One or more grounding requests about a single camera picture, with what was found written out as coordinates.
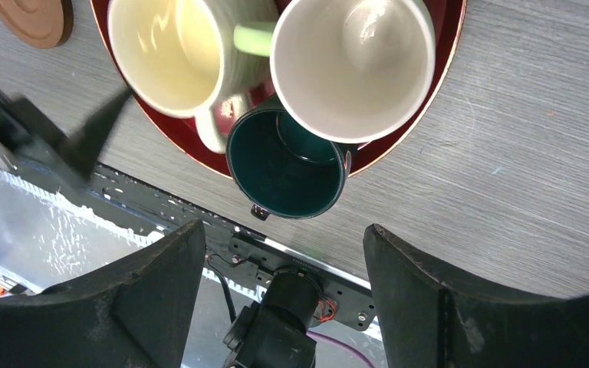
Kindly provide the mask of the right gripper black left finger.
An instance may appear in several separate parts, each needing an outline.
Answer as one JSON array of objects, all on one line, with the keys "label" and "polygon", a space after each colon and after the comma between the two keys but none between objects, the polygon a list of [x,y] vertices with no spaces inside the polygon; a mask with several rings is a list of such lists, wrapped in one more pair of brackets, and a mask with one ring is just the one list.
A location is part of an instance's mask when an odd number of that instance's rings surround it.
[{"label": "right gripper black left finger", "polygon": [[192,221],[34,296],[0,298],[0,367],[178,367],[202,277]]}]

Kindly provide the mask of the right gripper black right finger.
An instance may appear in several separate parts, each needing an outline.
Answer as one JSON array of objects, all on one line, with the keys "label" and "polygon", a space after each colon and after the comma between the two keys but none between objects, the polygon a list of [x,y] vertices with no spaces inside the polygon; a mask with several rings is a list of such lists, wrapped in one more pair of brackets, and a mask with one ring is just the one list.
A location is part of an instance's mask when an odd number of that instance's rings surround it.
[{"label": "right gripper black right finger", "polygon": [[378,224],[363,247],[389,366],[589,367],[589,294],[505,286]]}]

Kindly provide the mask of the red round tray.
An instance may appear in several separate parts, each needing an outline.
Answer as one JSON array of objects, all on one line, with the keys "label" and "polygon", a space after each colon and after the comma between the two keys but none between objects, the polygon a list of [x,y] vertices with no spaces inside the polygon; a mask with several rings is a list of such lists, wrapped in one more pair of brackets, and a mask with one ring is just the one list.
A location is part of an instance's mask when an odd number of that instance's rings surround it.
[{"label": "red round tray", "polygon": [[[357,153],[353,156],[353,165],[349,177],[355,176],[381,161],[382,158],[403,142],[429,109],[448,74],[458,48],[468,1],[426,0],[423,3],[431,16],[436,36],[436,66],[429,92],[418,111],[404,125],[383,138],[359,145]],[[109,4],[110,1],[105,0],[90,1],[101,40],[119,75],[122,76],[108,35],[107,13]],[[271,79],[268,79],[251,90],[253,104],[256,105],[267,100],[274,92],[274,85]],[[169,117],[151,107],[141,97],[135,97],[135,99],[146,118],[175,147],[214,173],[227,179],[232,178],[226,158],[222,154],[213,153],[202,143],[197,133],[194,118]],[[218,106],[215,110],[215,116],[220,130],[223,133],[228,133],[232,123],[231,107],[228,108],[228,113],[224,111],[225,108],[222,105]]]}]

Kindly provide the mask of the dark teal cup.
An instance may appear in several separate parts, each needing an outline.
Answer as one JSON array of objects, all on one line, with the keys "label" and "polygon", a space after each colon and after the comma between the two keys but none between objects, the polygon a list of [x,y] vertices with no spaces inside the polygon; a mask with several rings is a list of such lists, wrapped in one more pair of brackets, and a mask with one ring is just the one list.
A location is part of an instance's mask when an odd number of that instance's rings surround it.
[{"label": "dark teal cup", "polygon": [[262,221],[270,215],[309,219],[329,210],[350,175],[356,144],[338,143],[306,130],[277,94],[242,115],[226,147],[229,172]]}]

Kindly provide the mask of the large cream mug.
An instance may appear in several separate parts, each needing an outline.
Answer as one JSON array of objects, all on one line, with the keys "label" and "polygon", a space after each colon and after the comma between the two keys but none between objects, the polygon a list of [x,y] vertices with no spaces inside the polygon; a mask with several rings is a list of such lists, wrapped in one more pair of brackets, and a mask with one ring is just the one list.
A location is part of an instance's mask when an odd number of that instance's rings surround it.
[{"label": "large cream mug", "polygon": [[237,120],[250,108],[250,91],[269,76],[264,57],[234,45],[237,25],[274,21],[273,1],[112,1],[110,46],[133,90],[170,117],[194,118],[204,146],[226,151],[227,136],[214,109],[225,102]]}]

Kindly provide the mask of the brown ringed wooden coaster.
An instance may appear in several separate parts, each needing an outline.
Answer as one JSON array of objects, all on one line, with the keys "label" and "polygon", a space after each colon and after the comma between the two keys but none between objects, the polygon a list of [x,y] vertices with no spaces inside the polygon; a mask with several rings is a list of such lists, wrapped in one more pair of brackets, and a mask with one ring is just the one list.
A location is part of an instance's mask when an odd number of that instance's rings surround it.
[{"label": "brown ringed wooden coaster", "polygon": [[0,0],[0,21],[33,48],[55,48],[71,36],[73,5],[71,0]]}]

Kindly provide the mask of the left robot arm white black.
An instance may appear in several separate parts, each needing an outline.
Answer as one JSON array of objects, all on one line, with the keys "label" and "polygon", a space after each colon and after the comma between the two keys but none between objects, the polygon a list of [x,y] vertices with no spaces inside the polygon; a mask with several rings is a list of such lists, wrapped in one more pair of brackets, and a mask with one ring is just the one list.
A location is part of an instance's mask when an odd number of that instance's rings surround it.
[{"label": "left robot arm white black", "polygon": [[0,156],[22,158],[32,150],[45,154],[52,173],[66,185],[81,188],[90,181],[100,154],[133,90],[124,86],[102,103],[71,135],[23,96],[0,90]]}]

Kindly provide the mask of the light green cup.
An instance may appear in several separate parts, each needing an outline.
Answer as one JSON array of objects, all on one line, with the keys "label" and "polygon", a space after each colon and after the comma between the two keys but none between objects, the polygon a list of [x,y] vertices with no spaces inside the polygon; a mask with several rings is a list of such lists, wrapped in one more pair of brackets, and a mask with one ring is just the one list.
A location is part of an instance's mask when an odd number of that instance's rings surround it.
[{"label": "light green cup", "polygon": [[292,1],[277,21],[237,25],[234,44],[267,57],[288,113],[338,143],[370,142],[404,125],[436,65],[422,1]]}]

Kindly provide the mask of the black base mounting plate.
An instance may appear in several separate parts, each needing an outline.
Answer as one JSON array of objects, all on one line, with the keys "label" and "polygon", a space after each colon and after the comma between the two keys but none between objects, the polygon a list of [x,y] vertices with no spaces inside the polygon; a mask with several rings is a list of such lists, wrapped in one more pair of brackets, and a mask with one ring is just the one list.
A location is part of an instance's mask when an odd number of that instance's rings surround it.
[{"label": "black base mounting plate", "polygon": [[100,164],[88,189],[76,192],[64,185],[35,159],[19,163],[14,174],[50,194],[65,197],[77,207],[133,235],[166,235],[188,222],[199,220],[206,244],[215,257],[211,265],[225,275],[229,287],[261,301],[274,275],[281,269],[299,271],[316,280],[335,322],[379,337],[378,319],[370,284],[329,264],[304,255],[248,226],[234,222],[174,196],[110,166]]}]

